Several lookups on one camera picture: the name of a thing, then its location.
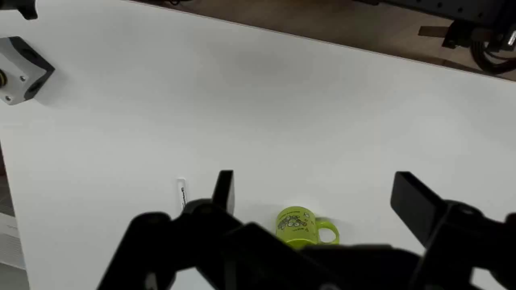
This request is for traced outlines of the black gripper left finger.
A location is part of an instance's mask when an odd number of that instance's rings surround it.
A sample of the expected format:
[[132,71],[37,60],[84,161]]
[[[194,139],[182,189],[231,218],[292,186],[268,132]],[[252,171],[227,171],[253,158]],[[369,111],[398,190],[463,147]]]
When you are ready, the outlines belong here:
[[218,174],[216,186],[213,190],[213,203],[223,208],[229,215],[234,213],[234,208],[235,208],[234,173],[231,169],[224,169]]

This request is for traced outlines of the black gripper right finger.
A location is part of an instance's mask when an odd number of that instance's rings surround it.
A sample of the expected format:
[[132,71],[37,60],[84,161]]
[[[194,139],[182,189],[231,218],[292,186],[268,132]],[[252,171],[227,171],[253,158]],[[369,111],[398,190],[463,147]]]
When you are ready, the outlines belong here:
[[426,247],[447,205],[410,171],[393,178],[390,207],[418,242]]

